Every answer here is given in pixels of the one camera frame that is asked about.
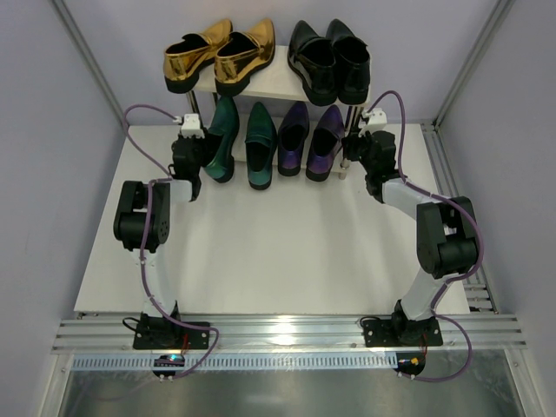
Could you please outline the black loafer shoe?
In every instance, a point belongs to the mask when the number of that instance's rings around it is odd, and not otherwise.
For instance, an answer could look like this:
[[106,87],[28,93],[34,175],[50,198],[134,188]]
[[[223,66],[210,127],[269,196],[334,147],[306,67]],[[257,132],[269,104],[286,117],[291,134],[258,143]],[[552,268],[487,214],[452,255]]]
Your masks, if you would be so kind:
[[346,105],[364,103],[370,85],[371,56],[367,45],[340,19],[329,24],[326,38],[334,53],[338,99]]
[[328,106],[337,99],[332,44],[305,21],[294,27],[288,45],[288,66],[300,78],[307,99]]

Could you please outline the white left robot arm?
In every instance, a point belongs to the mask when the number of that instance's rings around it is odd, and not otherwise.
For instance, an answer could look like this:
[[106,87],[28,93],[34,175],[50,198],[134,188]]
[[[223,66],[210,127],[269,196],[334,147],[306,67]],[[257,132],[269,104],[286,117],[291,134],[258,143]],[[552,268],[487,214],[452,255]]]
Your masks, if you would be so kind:
[[169,177],[149,182],[123,183],[113,223],[115,238],[137,258],[145,304],[140,316],[129,325],[136,350],[209,347],[209,324],[185,322],[173,295],[162,249],[170,235],[171,206],[196,200],[201,189],[200,170],[206,165],[206,145],[200,131],[180,133],[171,145]]

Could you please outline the gold loafer shoe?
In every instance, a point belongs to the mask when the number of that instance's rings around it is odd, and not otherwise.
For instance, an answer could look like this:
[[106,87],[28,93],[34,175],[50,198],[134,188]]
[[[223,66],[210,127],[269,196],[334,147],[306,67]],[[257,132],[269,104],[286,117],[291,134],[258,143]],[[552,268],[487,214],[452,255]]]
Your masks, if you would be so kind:
[[215,88],[220,96],[238,96],[253,74],[267,68],[275,56],[275,27],[264,18],[250,30],[233,31],[216,53]]
[[199,80],[201,71],[212,64],[217,51],[224,46],[233,30],[230,19],[224,18],[199,33],[188,33],[179,43],[164,51],[163,74],[167,90],[186,94]]

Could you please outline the green loafer shoe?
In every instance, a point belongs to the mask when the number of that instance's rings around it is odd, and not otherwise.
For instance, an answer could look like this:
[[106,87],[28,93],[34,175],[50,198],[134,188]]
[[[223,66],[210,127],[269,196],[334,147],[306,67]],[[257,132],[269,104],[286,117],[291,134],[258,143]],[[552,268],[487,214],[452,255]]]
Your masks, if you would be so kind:
[[207,163],[204,169],[216,182],[228,182],[234,175],[232,148],[239,128],[239,114],[233,98],[222,96],[216,104],[212,122],[205,135]]
[[266,107],[257,102],[248,118],[245,137],[248,182],[252,189],[265,190],[272,182],[277,132]]

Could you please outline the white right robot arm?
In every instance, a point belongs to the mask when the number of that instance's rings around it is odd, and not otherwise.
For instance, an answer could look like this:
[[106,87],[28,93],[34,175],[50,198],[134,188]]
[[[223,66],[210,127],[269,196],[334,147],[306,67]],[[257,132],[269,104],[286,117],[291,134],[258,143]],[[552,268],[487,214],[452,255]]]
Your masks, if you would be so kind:
[[464,196],[447,198],[426,192],[401,175],[392,133],[351,133],[343,145],[344,155],[365,169],[367,192],[416,222],[418,274],[388,318],[361,318],[365,344],[369,348],[417,347],[426,342],[439,346],[436,307],[451,283],[480,260],[473,204]]

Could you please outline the purple loafer shoe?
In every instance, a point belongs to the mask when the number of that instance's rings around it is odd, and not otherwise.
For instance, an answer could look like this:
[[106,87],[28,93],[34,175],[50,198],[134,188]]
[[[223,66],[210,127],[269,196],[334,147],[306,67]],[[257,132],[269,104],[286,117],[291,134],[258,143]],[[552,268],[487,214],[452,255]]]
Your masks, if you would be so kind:
[[283,176],[298,175],[305,141],[309,133],[308,108],[295,102],[278,129],[278,172]]
[[314,182],[327,180],[334,159],[341,148],[344,137],[344,122],[337,105],[331,105],[314,129],[308,152],[306,177]]

